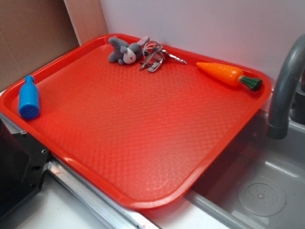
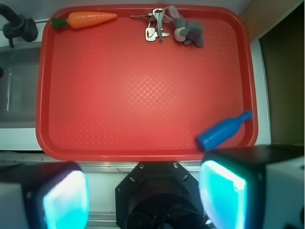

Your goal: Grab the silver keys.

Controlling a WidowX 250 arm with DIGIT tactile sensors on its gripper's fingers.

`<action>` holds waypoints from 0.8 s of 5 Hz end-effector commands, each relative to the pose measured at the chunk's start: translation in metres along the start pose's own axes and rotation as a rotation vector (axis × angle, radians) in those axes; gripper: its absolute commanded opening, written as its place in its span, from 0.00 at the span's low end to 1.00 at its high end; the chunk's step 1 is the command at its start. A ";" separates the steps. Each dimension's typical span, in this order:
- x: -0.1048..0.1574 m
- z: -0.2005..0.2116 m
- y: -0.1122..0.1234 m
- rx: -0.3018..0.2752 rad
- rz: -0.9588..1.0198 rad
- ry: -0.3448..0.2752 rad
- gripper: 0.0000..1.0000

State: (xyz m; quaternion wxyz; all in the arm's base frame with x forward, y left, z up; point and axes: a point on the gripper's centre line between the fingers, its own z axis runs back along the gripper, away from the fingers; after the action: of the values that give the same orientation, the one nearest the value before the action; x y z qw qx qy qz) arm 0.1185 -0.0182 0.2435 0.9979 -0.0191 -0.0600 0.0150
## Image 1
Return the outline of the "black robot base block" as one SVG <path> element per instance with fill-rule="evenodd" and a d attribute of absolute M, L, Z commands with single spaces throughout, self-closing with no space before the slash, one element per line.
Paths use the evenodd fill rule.
<path fill-rule="evenodd" d="M 49 149 L 30 134 L 12 134 L 0 123 L 0 219 L 37 195 Z"/>

